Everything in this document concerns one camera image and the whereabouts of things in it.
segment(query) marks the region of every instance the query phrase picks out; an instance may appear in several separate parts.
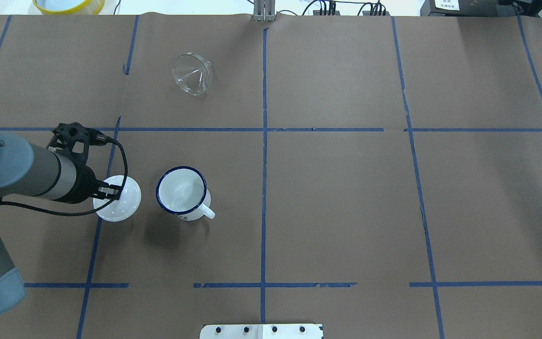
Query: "white mug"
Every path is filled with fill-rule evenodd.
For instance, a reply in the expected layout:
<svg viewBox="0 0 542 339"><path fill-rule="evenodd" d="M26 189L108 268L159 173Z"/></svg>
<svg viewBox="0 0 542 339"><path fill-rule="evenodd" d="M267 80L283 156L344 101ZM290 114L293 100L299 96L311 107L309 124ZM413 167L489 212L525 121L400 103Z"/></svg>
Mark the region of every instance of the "white mug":
<svg viewBox="0 0 542 339"><path fill-rule="evenodd" d="M183 220L196 220L215 213L209 208L210 192L206 180L197 169L179 166L168 170L156 186L156 200L160 207Z"/></svg>

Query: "blue rim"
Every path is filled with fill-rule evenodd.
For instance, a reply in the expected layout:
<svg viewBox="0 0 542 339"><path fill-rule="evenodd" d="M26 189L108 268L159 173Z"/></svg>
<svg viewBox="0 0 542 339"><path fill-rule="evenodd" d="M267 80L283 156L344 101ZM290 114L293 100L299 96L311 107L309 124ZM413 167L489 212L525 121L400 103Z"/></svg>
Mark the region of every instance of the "blue rim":
<svg viewBox="0 0 542 339"><path fill-rule="evenodd" d="M198 202L198 204L196 204L196 206L194 206L193 208L191 208L189 210L183 211L183 212L177 212L176 210L169 210L160 201L159 189L160 189L160 183L162 182L162 180L164 178L166 178L166 176L169 173L174 172L176 170L183 170L183 169L192 170L192 171L196 172L198 174L198 176L200 176L200 178L202 179L202 183L204 183L204 192L202 193L202 198L200 198L200 202ZM206 179L204 179L204 176L202 175L202 173L200 173L200 171L198 171L197 169L195 169L193 167L189 167L189 166L179 166L179 167L174 167L174 168L169 169L166 173L164 173L163 176L160 177L160 180L159 180L158 184L156 185L156 200L159 202L160 207L162 207L162 209L167 211L168 213L175 214L175 215L183 215L183 214L188 214L188 213L191 213L191 212L197 210L197 208L200 207L200 205L202 205L202 203L204 202L204 198L206 197L206 190L207 190Z"/></svg>

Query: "white saucer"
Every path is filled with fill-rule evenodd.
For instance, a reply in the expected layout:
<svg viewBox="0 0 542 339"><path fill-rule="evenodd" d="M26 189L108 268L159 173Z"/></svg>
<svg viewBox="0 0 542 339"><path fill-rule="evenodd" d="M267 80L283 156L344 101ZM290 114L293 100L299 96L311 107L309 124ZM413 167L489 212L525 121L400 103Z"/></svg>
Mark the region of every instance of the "white saucer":
<svg viewBox="0 0 542 339"><path fill-rule="evenodd" d="M123 176L113 176L107 178L104 182L107 182L110 185L120 186L122 180ZM103 210L97 211L97 215L99 215L101 219L113 223L123 221L135 213L141 201L142 190L133 178L127 177L125 189L120 193L120 200L116 200L103 208ZM93 208L99 208L106 202L108 202L107 199L93 199Z"/></svg>

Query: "yellow container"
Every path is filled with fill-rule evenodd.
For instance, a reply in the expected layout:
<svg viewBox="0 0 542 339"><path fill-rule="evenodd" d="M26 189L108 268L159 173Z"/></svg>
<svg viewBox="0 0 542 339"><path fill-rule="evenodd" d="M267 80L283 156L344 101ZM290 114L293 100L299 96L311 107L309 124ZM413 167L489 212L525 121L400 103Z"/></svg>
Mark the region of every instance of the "yellow container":
<svg viewBox="0 0 542 339"><path fill-rule="evenodd" d="M32 0L44 15L97 15L105 0Z"/></svg>

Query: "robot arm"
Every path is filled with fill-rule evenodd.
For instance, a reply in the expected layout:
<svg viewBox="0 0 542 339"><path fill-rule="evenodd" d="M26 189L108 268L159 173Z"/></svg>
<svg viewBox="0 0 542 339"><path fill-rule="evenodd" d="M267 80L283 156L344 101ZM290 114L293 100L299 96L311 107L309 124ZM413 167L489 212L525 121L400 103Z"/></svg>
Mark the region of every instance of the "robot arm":
<svg viewBox="0 0 542 339"><path fill-rule="evenodd" d="M116 141L96 129L87 129L76 122L60 124L53 133L48 148L41 148L18 135L0 131L0 205L32 208L17 202L2 202L2 197L8 194L71 204L83 202L90 197L110 199L107 204L118 200L124 182L117 186L97 180L93 170L86 165L89 146L102 146ZM81 153L73 152L77 142L83 143ZM51 212L39 208L32 210ZM52 214L86 215L95 211ZM16 306L23 298L22 278L0 238L0 314Z"/></svg>

